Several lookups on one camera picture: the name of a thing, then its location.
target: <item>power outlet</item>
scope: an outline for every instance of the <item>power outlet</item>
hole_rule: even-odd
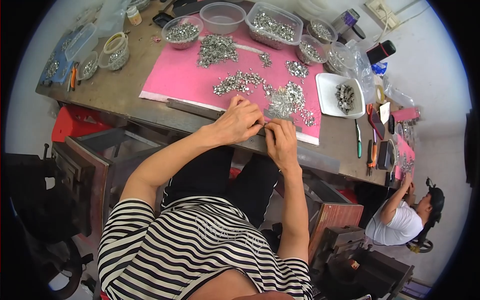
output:
[[[400,21],[383,0],[369,0],[365,6],[385,25],[388,14],[388,29],[395,28]]]

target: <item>paper note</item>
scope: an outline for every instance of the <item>paper note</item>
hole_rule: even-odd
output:
[[[387,123],[390,116],[390,102],[387,102],[380,106],[380,120],[383,124]]]

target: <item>red phone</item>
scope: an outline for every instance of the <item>red phone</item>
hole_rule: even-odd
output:
[[[368,122],[370,122],[370,125],[372,125],[375,132],[377,132],[378,137],[383,141],[385,136],[385,125],[382,123],[380,116],[374,109],[372,109],[372,113],[368,116]]]

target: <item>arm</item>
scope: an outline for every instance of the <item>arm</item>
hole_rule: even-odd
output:
[[[385,205],[382,207],[382,211],[380,212],[380,220],[382,223],[387,225],[392,221],[393,217],[395,216],[395,211],[411,183],[412,175],[409,173],[405,174],[402,186],[392,195],[392,197],[390,197],[390,199],[387,200]]]
[[[143,161],[128,178],[120,201],[138,198],[154,208],[158,187],[185,164],[209,149],[247,140],[263,124],[264,117],[256,104],[242,96],[233,97],[227,111],[215,123],[203,126]]]
[[[413,193],[415,192],[415,184],[412,182],[410,184],[410,187],[408,189],[408,195],[405,199],[405,202],[409,205],[412,206],[415,203],[415,197],[413,196]]]
[[[268,155],[285,178],[280,258],[295,257],[308,262],[308,209],[303,190],[302,170],[297,161],[297,137],[292,122],[273,119],[265,126]]]

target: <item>metal ruler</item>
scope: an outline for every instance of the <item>metal ruler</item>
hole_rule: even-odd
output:
[[[204,108],[199,105],[178,101],[175,99],[168,99],[167,107],[185,111],[209,120],[217,120],[225,112],[210,108]],[[261,129],[258,135],[265,136],[265,129]],[[313,150],[297,146],[297,160],[304,168],[321,170],[333,174],[338,174],[340,171],[340,161],[338,159],[320,154]]]

